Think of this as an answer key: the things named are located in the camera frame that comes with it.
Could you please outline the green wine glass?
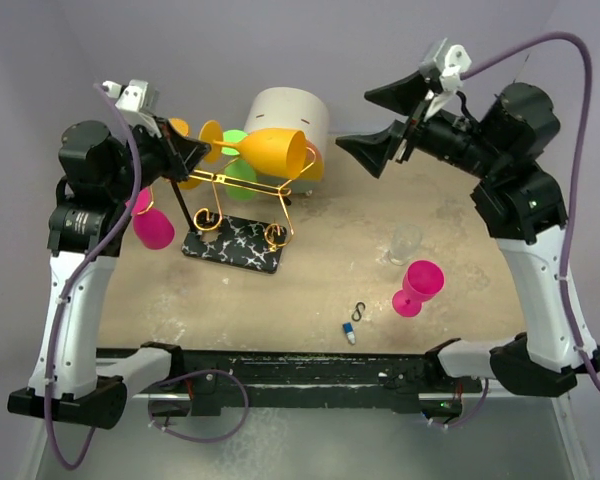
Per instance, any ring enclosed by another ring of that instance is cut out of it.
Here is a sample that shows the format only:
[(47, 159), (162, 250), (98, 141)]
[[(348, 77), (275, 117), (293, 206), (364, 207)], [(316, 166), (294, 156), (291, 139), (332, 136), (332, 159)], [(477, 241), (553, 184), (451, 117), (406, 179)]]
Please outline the green wine glass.
[[(239, 143), (247, 134), (242, 130), (232, 129), (223, 133), (223, 140), (229, 143)], [(224, 173), (238, 180), (249, 182), (257, 181), (255, 170), (239, 156), (239, 152), (235, 149), (223, 147), (222, 154), (229, 159), (229, 163), (224, 169)], [(239, 187), (226, 186), (226, 194), (235, 201), (249, 201), (255, 196), (255, 192)]]

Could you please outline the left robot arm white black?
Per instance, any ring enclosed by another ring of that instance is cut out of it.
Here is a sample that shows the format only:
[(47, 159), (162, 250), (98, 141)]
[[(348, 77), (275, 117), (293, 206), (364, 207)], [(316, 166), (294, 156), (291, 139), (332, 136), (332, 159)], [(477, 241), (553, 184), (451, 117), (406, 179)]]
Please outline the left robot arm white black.
[(64, 175), (48, 222), (47, 320), (28, 384), (8, 397), (13, 414), (111, 429), (135, 394), (152, 384), (174, 392), (185, 382), (183, 353), (173, 345), (148, 342), (118, 367), (96, 367), (103, 304), (131, 219), (133, 189), (159, 178), (184, 180), (211, 150), (166, 119), (158, 119), (155, 132), (136, 125), (131, 134), (134, 146), (88, 120), (61, 136)]

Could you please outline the orange wine glass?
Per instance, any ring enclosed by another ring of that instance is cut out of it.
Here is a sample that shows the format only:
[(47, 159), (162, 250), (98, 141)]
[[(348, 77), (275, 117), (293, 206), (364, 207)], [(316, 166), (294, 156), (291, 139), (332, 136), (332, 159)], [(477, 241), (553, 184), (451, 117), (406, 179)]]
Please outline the orange wine glass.
[(196, 188), (201, 181), (190, 175), (208, 153), (208, 144), (191, 139), (188, 123), (180, 118), (167, 120), (165, 138), (170, 162), (168, 178), (176, 180), (184, 190)]
[(265, 128), (239, 141), (225, 141), (221, 125), (210, 120), (201, 128), (198, 139), (211, 146), (209, 162), (215, 162), (229, 149), (253, 169), (287, 180), (298, 178), (305, 165), (307, 143), (301, 130)]

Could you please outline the clear wine glass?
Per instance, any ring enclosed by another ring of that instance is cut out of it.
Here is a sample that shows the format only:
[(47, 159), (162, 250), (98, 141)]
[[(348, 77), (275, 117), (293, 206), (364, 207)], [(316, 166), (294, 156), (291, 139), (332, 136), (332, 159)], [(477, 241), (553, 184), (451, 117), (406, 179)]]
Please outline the clear wine glass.
[(400, 224), (393, 233), (387, 258), (394, 265), (405, 265), (416, 253), (422, 241), (422, 231), (412, 224)]

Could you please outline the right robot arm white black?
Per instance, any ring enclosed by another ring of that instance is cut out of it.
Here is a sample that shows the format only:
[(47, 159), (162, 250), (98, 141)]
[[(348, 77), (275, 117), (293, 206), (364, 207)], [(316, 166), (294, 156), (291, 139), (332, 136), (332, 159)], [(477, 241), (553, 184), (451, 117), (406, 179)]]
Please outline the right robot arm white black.
[(341, 136), (337, 145), (374, 177), (415, 150), (474, 176), (472, 201), (509, 267), (525, 321), (525, 331), (511, 339), (452, 339), (430, 350), (426, 383), (447, 391), (460, 377), (473, 376), (494, 379), (516, 395), (558, 397), (579, 375), (600, 372), (600, 345), (568, 282), (564, 198), (538, 164), (560, 129), (550, 97), (536, 86), (511, 83), (481, 119), (467, 110), (429, 114), (435, 96), (419, 73), (364, 97), (397, 119), (374, 134)]

